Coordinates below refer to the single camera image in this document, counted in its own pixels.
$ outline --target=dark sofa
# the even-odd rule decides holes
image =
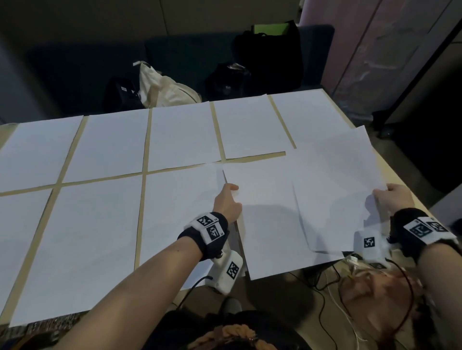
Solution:
[[[331,25],[300,27],[304,78],[297,90],[319,88],[330,44]],[[56,102],[62,116],[103,113],[109,79],[125,77],[139,88],[139,67],[147,61],[156,70],[188,85],[206,100],[204,80],[219,63],[234,61],[231,42],[241,32],[159,36],[145,42],[49,44],[32,49],[26,59]]]

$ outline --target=white tote bag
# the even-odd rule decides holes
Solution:
[[[146,62],[138,61],[133,65],[140,65],[139,95],[146,108],[202,102],[199,94],[189,86],[177,83],[172,78],[159,74]]]

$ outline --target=person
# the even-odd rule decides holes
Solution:
[[[57,350],[138,349],[310,349],[292,329],[258,311],[221,315],[208,325],[175,318],[178,311],[165,313],[199,261],[220,252],[228,225],[241,214],[225,184],[215,198],[213,211],[199,218],[216,218],[219,234],[206,244],[199,230],[188,227],[170,246],[154,255],[120,282],[56,345]],[[462,257],[458,247],[446,241],[425,245],[415,239],[406,224],[426,214],[415,208],[410,190],[388,184],[388,190],[374,190],[378,202],[392,217],[394,235],[403,251],[417,262],[424,284],[442,316],[462,346]]]

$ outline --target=black bag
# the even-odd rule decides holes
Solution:
[[[237,63],[220,63],[205,80],[209,101],[248,96],[250,72]]]
[[[112,77],[106,86],[103,99],[105,113],[143,109],[140,97],[133,83],[128,78]]]
[[[303,79],[300,33],[294,21],[280,36],[246,31],[233,43],[237,62],[252,75],[252,95],[276,94],[299,88]]]

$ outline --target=white paper sheet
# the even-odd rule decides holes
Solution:
[[[152,110],[149,171],[220,159],[209,102]]]
[[[287,153],[313,251],[353,251],[355,232],[380,223],[374,188],[385,188],[364,127]]]
[[[271,96],[297,148],[350,130],[323,90]]]
[[[141,172],[148,114],[148,109],[137,109],[91,115],[64,182]]]
[[[293,149],[266,95],[214,104],[227,159]]]
[[[223,165],[226,180],[239,185],[234,198],[243,211],[237,223],[251,279],[342,259],[310,251],[287,160]]]
[[[0,312],[13,288],[51,190],[0,197]]]
[[[63,187],[10,326],[94,307],[134,269],[141,176]]]
[[[148,175],[140,264],[176,241],[197,215],[211,211],[224,183],[223,170],[215,164]],[[200,262],[182,289],[191,288],[210,267],[210,260]]]
[[[0,192],[56,183],[81,120],[19,124],[0,149]]]

